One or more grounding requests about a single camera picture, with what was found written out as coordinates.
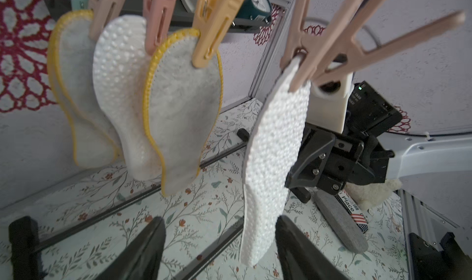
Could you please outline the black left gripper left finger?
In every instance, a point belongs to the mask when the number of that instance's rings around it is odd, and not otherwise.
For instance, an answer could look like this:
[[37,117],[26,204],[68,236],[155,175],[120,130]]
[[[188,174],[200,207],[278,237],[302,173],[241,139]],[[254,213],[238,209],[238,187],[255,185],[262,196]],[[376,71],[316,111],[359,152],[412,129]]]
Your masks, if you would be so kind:
[[97,280],[156,280],[165,237],[163,218],[153,218]]

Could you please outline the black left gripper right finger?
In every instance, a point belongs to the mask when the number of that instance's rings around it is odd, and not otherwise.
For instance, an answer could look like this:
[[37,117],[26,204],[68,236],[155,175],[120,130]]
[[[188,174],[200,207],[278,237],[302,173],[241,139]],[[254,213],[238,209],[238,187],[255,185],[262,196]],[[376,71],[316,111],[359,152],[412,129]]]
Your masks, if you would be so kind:
[[275,239],[285,280],[347,279],[285,215],[277,219]]

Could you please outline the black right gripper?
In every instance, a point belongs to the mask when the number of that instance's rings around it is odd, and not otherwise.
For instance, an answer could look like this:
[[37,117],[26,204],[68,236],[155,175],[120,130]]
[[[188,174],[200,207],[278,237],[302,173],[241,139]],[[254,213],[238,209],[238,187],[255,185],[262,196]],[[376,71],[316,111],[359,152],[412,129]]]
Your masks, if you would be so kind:
[[298,158],[285,187],[296,195],[305,194],[308,188],[336,195],[348,183],[380,184],[394,156],[375,136],[359,140],[306,123]]

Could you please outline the white dotted foam insole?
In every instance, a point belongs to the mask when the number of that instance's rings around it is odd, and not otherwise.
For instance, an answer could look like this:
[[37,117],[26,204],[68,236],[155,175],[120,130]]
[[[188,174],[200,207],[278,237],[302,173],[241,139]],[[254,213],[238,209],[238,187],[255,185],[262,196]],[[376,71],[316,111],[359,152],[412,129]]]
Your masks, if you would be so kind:
[[290,92],[302,61],[298,55],[277,78],[251,131],[243,162],[245,213],[240,262],[254,266],[275,238],[276,223],[289,193],[286,177],[297,161],[310,84]]

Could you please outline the yellow-edged grey felt insole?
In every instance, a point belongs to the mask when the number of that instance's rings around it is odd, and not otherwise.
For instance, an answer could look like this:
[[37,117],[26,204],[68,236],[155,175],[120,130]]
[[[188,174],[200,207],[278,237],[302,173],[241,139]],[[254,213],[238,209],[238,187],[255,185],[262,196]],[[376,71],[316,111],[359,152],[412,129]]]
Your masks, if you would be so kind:
[[196,29],[181,29],[152,56],[143,96],[146,136],[158,154],[161,191],[171,196],[199,175],[204,147],[221,112],[224,81],[221,56],[195,68]]

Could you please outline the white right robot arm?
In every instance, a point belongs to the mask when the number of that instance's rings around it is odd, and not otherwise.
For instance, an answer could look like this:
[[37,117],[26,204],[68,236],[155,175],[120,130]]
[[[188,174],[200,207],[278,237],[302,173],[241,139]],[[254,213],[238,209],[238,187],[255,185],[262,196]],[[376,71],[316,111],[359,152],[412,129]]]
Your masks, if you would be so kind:
[[310,94],[298,159],[286,187],[300,198],[316,187],[338,194],[348,185],[472,168],[472,136],[405,135],[391,132],[402,115],[368,83],[329,95]]

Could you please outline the grey felt roll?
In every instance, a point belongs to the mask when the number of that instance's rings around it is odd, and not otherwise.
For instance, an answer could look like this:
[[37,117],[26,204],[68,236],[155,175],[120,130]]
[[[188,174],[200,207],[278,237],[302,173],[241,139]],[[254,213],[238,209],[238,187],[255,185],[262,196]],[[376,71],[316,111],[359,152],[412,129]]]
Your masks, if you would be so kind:
[[313,194],[313,200],[342,244],[352,253],[368,250],[368,241],[335,195],[323,190]]

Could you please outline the beige open clothespin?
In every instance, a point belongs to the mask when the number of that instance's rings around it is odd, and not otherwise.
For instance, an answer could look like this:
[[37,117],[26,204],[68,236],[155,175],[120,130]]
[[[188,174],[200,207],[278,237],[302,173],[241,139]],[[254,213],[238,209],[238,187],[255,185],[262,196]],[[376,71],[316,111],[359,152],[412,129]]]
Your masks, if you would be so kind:
[[364,51],[352,39],[349,39],[345,42],[347,62],[333,70],[320,72],[318,76],[312,79],[312,83],[321,86],[331,81],[335,82],[345,74],[365,69],[379,61],[451,31],[463,25],[465,20],[466,14],[464,11],[457,11],[368,52]]

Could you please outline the beige clothespin right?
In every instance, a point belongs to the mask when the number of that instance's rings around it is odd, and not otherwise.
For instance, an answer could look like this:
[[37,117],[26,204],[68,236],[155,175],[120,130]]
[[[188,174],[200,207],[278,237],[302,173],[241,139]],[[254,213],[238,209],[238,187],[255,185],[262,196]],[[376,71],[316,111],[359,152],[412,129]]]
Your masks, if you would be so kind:
[[333,70],[347,62],[345,42],[352,39],[385,0],[345,0],[321,36],[303,30],[310,0],[296,0],[285,52],[280,67],[285,69],[297,55],[304,56],[290,83],[296,92],[322,71]]

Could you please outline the black metal clothes rack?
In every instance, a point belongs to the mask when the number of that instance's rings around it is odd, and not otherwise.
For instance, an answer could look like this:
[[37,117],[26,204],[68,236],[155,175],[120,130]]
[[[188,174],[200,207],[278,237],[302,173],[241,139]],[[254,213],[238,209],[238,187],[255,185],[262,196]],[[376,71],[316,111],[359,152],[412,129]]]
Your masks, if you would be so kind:
[[38,243],[36,224],[12,224],[16,280],[96,280],[155,217],[166,228],[157,280],[261,280],[281,278],[271,252],[263,266],[239,262],[243,227],[240,170],[249,134],[206,162],[198,178],[179,194],[164,197],[157,187],[78,225],[52,243]]

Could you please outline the small green alarm clock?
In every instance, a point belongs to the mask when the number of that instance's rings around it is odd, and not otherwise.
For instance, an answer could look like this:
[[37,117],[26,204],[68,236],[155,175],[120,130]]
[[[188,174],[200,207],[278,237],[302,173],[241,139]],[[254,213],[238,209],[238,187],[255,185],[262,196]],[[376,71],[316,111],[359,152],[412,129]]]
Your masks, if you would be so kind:
[[272,13],[272,5],[269,0],[244,0],[236,17],[268,22]]

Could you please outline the yellow clothespin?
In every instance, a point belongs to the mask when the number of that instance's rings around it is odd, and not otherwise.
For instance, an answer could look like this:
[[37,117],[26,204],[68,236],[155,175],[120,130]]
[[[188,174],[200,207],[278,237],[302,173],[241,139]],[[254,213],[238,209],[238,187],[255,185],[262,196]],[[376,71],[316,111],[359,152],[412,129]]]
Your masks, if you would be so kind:
[[198,0],[192,27],[199,30],[199,41],[192,55],[195,68],[206,68],[218,51],[244,0]]

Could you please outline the pink clothespin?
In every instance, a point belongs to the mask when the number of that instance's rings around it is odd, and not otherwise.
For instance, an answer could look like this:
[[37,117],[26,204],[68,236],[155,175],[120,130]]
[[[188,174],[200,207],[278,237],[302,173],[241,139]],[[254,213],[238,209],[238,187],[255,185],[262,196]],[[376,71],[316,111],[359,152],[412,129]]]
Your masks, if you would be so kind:
[[167,39],[176,0],[143,0],[146,19],[145,50],[152,56]]

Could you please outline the beige clothespin left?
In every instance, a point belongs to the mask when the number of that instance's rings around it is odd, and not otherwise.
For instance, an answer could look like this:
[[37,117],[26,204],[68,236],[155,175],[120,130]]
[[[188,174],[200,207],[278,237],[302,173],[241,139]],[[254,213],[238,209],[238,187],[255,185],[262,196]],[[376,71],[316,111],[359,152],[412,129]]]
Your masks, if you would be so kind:
[[97,41],[105,26],[117,18],[125,0],[89,0],[88,6],[93,11],[93,21],[90,26],[89,38]]

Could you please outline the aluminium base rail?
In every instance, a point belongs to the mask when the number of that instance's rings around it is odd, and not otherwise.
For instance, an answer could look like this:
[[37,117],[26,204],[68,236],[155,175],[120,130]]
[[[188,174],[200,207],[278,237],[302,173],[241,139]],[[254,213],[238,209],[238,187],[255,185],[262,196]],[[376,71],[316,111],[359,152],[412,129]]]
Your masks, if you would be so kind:
[[409,279],[470,280],[472,230],[433,210],[407,191],[401,199]]

